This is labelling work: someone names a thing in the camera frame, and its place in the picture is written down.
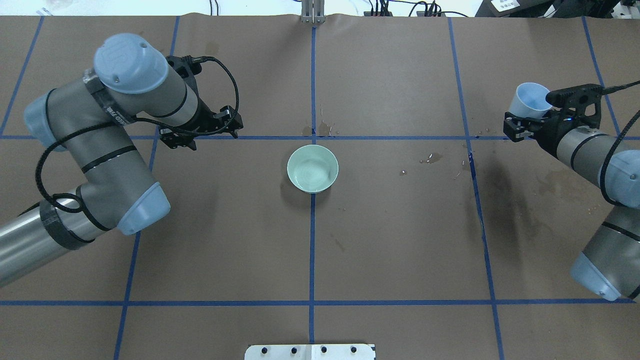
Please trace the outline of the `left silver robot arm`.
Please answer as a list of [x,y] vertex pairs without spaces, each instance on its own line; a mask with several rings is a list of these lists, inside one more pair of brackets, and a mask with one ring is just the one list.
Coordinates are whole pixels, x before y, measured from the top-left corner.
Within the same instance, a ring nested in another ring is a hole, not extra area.
[[23,120],[44,146],[35,168],[41,200],[1,227],[5,287],[97,237],[134,235],[170,212],[162,185],[126,132],[137,122],[157,127],[174,150],[196,150],[195,139],[243,129],[240,92],[213,111],[195,76],[212,55],[163,55],[142,36],[105,39],[80,79],[30,103]]

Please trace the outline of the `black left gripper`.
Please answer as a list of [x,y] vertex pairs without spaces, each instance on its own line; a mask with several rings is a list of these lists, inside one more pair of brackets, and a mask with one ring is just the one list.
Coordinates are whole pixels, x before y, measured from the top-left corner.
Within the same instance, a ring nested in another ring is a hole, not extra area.
[[162,126],[159,129],[160,141],[171,150],[188,148],[196,151],[197,137],[228,133],[234,139],[238,139],[238,131],[243,129],[243,120],[231,105],[214,112],[199,100],[194,117],[187,123],[177,126],[176,129]]

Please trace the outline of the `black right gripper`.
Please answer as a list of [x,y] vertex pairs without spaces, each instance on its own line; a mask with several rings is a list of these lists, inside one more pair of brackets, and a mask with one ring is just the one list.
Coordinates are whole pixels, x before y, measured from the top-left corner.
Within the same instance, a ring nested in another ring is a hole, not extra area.
[[575,119],[573,111],[548,111],[542,118],[521,117],[512,112],[503,114],[503,134],[510,141],[521,142],[532,138],[554,158],[558,157],[562,138],[580,125],[581,121]]

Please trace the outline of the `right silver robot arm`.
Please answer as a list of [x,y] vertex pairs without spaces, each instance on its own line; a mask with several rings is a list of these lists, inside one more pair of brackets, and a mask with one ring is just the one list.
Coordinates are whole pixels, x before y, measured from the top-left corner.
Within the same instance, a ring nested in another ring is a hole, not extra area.
[[612,209],[581,251],[570,275],[607,301],[639,301],[639,150],[624,143],[634,114],[618,136],[575,120],[520,117],[506,112],[503,132],[540,148],[599,189]]

